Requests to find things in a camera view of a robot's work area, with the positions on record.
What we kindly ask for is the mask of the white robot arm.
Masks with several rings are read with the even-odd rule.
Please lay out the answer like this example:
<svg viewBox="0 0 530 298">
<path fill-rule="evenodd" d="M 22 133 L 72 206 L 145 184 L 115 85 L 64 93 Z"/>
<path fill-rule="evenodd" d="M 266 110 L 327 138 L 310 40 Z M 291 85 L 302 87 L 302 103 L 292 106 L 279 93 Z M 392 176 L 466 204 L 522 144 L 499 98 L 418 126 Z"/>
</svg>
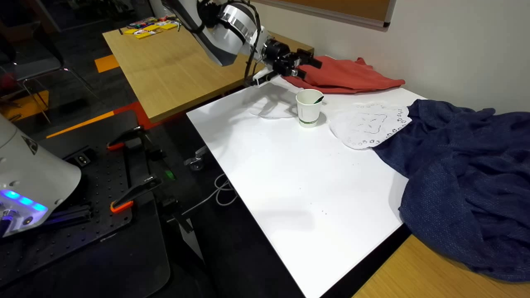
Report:
<svg viewBox="0 0 530 298">
<path fill-rule="evenodd" d="M 211 60 L 231 67 L 249 57 L 244 78 L 262 85 L 276 77 L 304 78 L 304 65 L 320 68 L 312 52 L 294 52 L 262 25 L 251 0 L 163 0 Z"/>
</svg>

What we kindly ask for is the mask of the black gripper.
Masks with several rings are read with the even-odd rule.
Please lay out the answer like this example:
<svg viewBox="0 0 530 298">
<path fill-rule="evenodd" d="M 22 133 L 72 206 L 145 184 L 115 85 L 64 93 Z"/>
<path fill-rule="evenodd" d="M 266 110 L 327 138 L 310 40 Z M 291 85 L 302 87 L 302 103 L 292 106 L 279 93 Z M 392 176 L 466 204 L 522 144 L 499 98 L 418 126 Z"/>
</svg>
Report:
<svg viewBox="0 0 530 298">
<path fill-rule="evenodd" d="M 276 39 L 266 42 L 262 48 L 262 60 L 271 68 L 272 77 L 281 75 L 304 80 L 307 73 L 300 68 L 300 63 L 315 68 L 322 67 L 322 62 L 317 60 L 312 52 L 292 52 L 289 45 Z"/>
</svg>

